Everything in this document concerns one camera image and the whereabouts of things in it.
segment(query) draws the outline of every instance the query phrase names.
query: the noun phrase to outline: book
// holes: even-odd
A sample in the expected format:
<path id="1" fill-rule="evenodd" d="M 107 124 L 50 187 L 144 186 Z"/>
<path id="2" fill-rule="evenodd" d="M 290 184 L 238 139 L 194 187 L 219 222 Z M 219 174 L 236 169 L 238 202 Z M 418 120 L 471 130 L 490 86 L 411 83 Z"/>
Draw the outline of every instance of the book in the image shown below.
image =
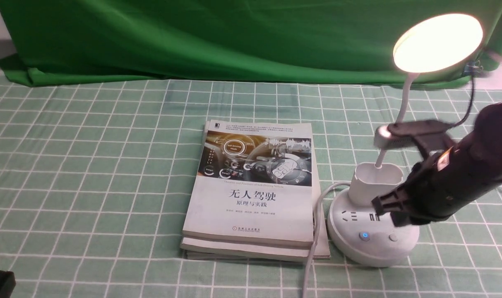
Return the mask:
<path id="1" fill-rule="evenodd" d="M 312 200 L 317 207 L 317 199 L 321 195 L 317 165 L 312 165 Z M 330 258 L 328 232 L 326 230 L 324 210 L 321 205 L 321 226 L 313 259 Z M 181 247 L 186 250 L 188 259 L 272 259 L 288 262 L 304 262 L 309 249 L 271 247 L 267 245 L 249 245 L 227 241 L 209 241 L 184 237 Z"/>
<path id="2" fill-rule="evenodd" d="M 205 124 L 203 143 L 183 227 L 181 248 L 187 251 L 187 257 L 297 262 L 306 259 L 313 242 L 313 208 L 321 193 L 317 165 L 313 161 L 311 124 L 241 124 L 213 120 Z M 243 186 L 247 187 L 247 196 Z M 223 196 L 228 189 L 239 190 L 240 195 Z M 247 201 L 235 198 L 241 194 Z M 224 228 L 228 223 L 233 227 L 232 232 Z M 265 233 L 259 228 L 263 226 L 269 226 Z M 329 257 L 321 208 L 321 232 L 315 258 Z"/>

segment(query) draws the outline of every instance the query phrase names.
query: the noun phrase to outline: lamp head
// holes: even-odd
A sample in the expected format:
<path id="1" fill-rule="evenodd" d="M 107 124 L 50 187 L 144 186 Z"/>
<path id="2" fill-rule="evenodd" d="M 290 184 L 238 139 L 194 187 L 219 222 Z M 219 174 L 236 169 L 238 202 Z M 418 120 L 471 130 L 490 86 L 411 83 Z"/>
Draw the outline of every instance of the lamp head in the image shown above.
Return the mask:
<path id="1" fill-rule="evenodd" d="M 438 15 L 413 26 L 396 42 L 394 63 L 409 73 L 429 73 L 470 56 L 483 39 L 480 22 L 466 14 Z"/>

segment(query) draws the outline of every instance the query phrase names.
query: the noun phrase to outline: black object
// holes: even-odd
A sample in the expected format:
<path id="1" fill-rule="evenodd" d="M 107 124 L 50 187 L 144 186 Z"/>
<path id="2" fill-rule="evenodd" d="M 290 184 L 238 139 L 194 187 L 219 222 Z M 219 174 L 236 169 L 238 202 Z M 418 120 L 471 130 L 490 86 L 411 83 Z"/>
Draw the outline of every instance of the black object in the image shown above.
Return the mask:
<path id="1" fill-rule="evenodd" d="M 11 271 L 0 270 L 0 298 L 9 298 L 16 287 L 16 278 Z"/>
<path id="2" fill-rule="evenodd" d="M 482 109 L 458 143 L 441 132 L 445 126 L 437 120 L 389 126 L 391 134 L 412 139 L 423 161 L 404 183 L 372 200 L 377 215 L 391 213 L 395 226 L 445 221 L 502 185 L 502 102 Z"/>

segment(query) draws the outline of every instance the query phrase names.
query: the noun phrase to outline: checkered tablecloth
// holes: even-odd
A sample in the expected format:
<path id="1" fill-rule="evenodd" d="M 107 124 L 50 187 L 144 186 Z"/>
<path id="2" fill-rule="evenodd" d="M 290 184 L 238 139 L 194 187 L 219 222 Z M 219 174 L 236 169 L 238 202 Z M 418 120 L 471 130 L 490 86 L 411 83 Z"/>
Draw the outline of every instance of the checkered tablecloth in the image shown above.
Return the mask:
<path id="1" fill-rule="evenodd" d="M 467 90 L 412 91 L 406 119 L 457 121 Z M 502 91 L 478 90 L 472 130 Z M 374 162 L 401 90 L 357 85 L 132 81 L 27 88 L 0 75 L 0 270 L 14 298 L 296 298 L 301 264 L 187 260 L 180 230 L 207 119 L 313 125 L 324 189 Z M 390 151 L 404 173 L 419 154 Z M 325 201 L 326 212 L 333 194 Z M 502 195 L 421 228 L 399 266 L 365 268 L 332 244 L 319 298 L 502 298 Z"/>

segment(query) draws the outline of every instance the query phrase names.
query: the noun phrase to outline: lamp base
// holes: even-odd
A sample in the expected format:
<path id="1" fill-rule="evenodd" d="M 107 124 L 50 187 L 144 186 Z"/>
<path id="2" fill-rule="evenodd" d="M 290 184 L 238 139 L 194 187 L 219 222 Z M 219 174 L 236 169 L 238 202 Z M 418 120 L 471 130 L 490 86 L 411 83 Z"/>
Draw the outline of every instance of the lamp base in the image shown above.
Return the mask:
<path id="1" fill-rule="evenodd" d="M 330 206 L 328 234 L 336 247 L 359 264 L 390 267 L 399 264 L 415 247 L 418 226 L 396 228 L 389 214 L 376 216 L 371 207 L 353 205 L 349 188 L 342 190 Z"/>

